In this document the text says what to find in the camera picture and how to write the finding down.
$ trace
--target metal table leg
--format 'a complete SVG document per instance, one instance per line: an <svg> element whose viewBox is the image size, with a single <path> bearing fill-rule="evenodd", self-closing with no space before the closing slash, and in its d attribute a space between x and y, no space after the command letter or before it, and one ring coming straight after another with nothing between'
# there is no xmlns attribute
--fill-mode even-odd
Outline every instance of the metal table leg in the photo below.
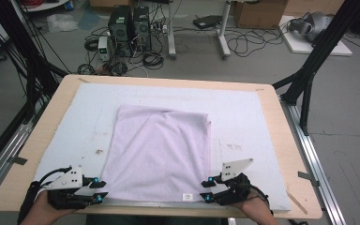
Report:
<svg viewBox="0 0 360 225"><path fill-rule="evenodd" d="M176 47L174 45L173 19L173 0L169 0L168 48L169 57L174 60L176 59Z"/></svg>
<svg viewBox="0 0 360 225"><path fill-rule="evenodd" d="M224 32L226 31L226 26L227 26L227 20L230 14L230 7L231 7L231 1L226 0L224 6L224 12L223 12L223 20L221 22L221 28L217 30L218 41L220 42L221 49L223 50L223 59L226 59L231 55L229 46L227 45L227 40L224 37Z"/></svg>

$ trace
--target hand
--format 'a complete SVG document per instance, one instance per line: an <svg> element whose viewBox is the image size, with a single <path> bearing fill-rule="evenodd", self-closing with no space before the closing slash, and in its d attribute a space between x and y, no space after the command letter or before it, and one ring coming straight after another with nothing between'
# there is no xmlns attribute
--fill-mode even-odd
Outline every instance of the hand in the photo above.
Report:
<svg viewBox="0 0 360 225"><path fill-rule="evenodd" d="M248 218L259 225L278 225L267 204L255 192L250 192L247 200L232 206L239 208Z"/></svg>
<svg viewBox="0 0 360 225"><path fill-rule="evenodd" d="M21 225L51 225L68 214L77 211L76 209L57 210L48 203L48 191L43 190L37 195L30 212L22 221Z"/></svg>

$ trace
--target wooden table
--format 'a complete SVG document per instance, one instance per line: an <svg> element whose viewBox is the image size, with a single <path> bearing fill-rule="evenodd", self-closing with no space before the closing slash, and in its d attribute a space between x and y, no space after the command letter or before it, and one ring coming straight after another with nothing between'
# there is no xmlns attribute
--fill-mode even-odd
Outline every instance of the wooden table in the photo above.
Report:
<svg viewBox="0 0 360 225"><path fill-rule="evenodd" d="M275 217L320 218L322 216L322 209L310 181L298 177L298 172L305 173L306 168L300 157L284 112L279 104L278 96L271 85L81 75L68 75L61 82L54 97L19 154L19 157L26 158L28 161L25 165L13 164L0 187L0 211L19 211L26 190L34 179L39 161L51 142L54 132L57 130L78 87L82 83L112 83L256 92L262 104L262 111L292 204L291 211L275 213ZM80 210L79 213L220 218L245 217L244 214L232 207L223 207L222 209L178 209L148 206L93 205Z"/></svg>

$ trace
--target folded fabric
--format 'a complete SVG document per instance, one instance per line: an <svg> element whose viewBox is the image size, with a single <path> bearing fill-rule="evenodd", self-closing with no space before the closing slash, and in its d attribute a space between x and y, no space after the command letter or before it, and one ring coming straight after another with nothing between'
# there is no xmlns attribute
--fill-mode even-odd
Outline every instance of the folded fabric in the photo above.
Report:
<svg viewBox="0 0 360 225"><path fill-rule="evenodd" d="M200 201L209 153L207 114L123 105L101 175L107 185L101 191L117 200Z"/></svg>

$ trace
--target concrete floor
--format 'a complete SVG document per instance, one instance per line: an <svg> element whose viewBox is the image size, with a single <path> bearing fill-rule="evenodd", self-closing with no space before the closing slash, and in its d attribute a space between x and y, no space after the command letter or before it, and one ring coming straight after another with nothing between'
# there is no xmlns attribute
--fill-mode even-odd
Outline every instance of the concrete floor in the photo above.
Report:
<svg viewBox="0 0 360 225"><path fill-rule="evenodd" d="M50 14L68 13L75 21L90 18L91 12L84 7L65 12L61 8L33 14L42 23ZM195 17L175 19L175 25L192 27ZM83 29L72 32L46 34L45 38L57 51L71 71L84 63L86 50L84 38L91 31L106 26L108 20L95 18ZM176 33L177 59L169 59L167 49L164 66L159 70L147 70L148 77L236 83L275 83L296 72L308 58L305 54L290 53L285 43L267 45L247 58L232 55L222 60L214 33ZM360 45L360 39L353 39ZM321 160L327 179L348 224L360 224L360 48L343 39L352 51L352 57L330 56L319 70L313 85L308 130ZM61 67L45 45L50 61ZM94 65L102 63L95 60ZM145 77L141 69L127 74ZM277 90L282 94L286 88ZM0 62L0 134L25 101L23 90L14 66L10 61ZM12 224L16 213L1 213L0 224ZM239 219L238 224L251 224ZM281 220L280 224L289 224ZM71 215L56 224L84 224L84 215ZM311 220L309 224L328 224L327 217Z"/></svg>

